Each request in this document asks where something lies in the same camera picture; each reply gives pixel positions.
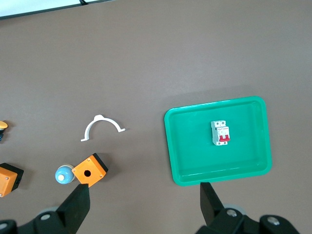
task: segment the white circuit breaker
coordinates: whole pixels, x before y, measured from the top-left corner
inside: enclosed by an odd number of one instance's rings
[[[229,127],[226,126],[225,120],[211,121],[213,131],[213,143],[215,145],[227,145],[230,141]]]

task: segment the hole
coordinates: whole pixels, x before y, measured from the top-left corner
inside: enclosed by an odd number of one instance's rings
[[[91,175],[91,172],[89,170],[84,171],[84,175],[86,177],[89,177]]]

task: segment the plastic tray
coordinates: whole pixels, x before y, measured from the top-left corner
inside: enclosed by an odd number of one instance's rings
[[[228,145],[212,142],[211,121],[225,120]],[[267,173],[272,167],[265,102],[243,97],[173,108],[165,115],[173,179],[180,186]]]

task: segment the orange box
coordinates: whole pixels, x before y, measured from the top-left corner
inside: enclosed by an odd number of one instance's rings
[[[72,172],[80,183],[88,184],[89,187],[101,180],[106,175],[107,171],[108,168],[97,154],[91,155],[72,169]]]
[[[18,174],[0,167],[0,197],[8,195],[15,184]]]

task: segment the tabletop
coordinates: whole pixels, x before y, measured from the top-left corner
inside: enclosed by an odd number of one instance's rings
[[[199,186],[174,183],[164,114],[173,107],[260,96],[273,167],[213,183],[224,203],[276,214],[310,233],[312,2],[115,0],[0,21],[1,163],[24,169],[0,199],[19,225],[79,184],[56,169],[109,159],[90,188],[78,234],[192,234],[204,225]],[[104,115],[126,128],[96,123]]]

